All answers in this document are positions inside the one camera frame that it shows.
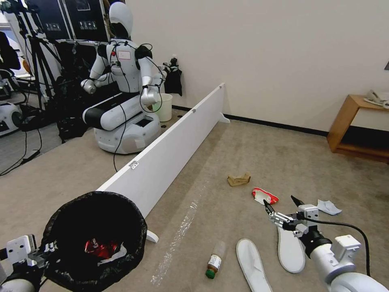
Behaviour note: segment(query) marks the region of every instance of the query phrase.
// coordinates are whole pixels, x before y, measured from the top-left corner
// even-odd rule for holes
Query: robotic arm
[[[164,81],[167,73],[161,71],[156,75],[152,75],[152,68],[155,66],[152,61],[151,51],[141,45],[135,51],[135,57],[138,60],[141,70],[142,79],[142,95],[141,103],[144,105],[152,105],[160,100],[159,86]]]
[[[32,234],[9,241],[7,247],[0,250],[0,260],[7,258],[13,272],[2,278],[5,274],[1,273],[0,265],[0,292],[38,292],[48,265],[47,259],[55,249],[54,243],[46,244],[44,250],[38,249]]]
[[[96,87],[101,87],[108,84],[107,74],[103,75],[105,68],[108,66],[107,52],[105,46],[100,45],[97,48],[96,60],[90,70],[89,79],[81,82],[81,87],[89,94],[96,92]]]
[[[270,221],[284,230],[292,231],[305,246],[306,255],[315,262],[321,280],[330,292],[388,292],[373,278],[353,273],[354,258],[361,244],[351,235],[338,236],[332,243],[318,230],[318,208],[304,204],[292,196],[298,207],[295,214],[276,212],[264,200]]]

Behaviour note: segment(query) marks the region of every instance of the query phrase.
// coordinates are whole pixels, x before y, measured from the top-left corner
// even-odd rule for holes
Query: trash bin
[[[103,291],[143,258],[147,225],[126,197],[94,191],[59,208],[40,249],[54,243],[45,276],[71,291]]]
[[[153,111],[157,110],[155,113],[159,117],[159,121],[167,122],[171,120],[171,104],[173,96],[167,93],[161,93],[162,97],[162,106],[161,101],[153,104]]]

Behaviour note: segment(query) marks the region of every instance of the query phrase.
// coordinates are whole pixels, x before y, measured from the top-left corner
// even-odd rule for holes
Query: white tissue
[[[339,214],[342,210],[335,207],[331,201],[321,201],[317,200],[317,208],[327,214],[336,215]]]

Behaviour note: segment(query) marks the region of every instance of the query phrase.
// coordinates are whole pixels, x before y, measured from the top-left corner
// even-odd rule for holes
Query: baseboard
[[[173,105],[173,109],[178,109],[178,110],[183,110],[183,111],[190,111],[191,109],[188,107],[182,107],[178,105]],[[274,127],[274,128],[280,128],[280,129],[285,129],[285,130],[292,130],[292,131],[297,131],[297,132],[302,132],[302,133],[307,133],[307,134],[313,134],[313,135],[318,135],[318,136],[323,136],[327,137],[328,132],[326,131],[320,131],[320,130],[315,130],[315,129],[310,129],[310,128],[303,128],[303,127],[297,127],[297,126],[291,126],[291,125],[285,125],[285,124],[280,124],[276,122],[268,122],[264,120],[256,120],[252,118],[245,118],[245,117],[240,117],[240,116],[233,116],[229,114],[224,114],[226,118],[229,118],[230,120],[240,120],[242,122],[250,122],[253,124],[259,124],[259,125],[264,125],[264,126],[269,126],[269,127]]]

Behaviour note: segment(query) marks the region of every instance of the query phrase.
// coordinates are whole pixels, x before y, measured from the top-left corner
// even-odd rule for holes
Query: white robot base
[[[0,104],[0,137],[17,131],[22,117],[21,110],[13,103]]]
[[[141,152],[158,138],[160,134],[159,118],[154,113],[146,113],[137,117],[136,120],[127,121],[126,124],[122,124],[112,131],[94,129],[94,136],[98,146],[105,151],[112,153],[116,151],[118,154]]]

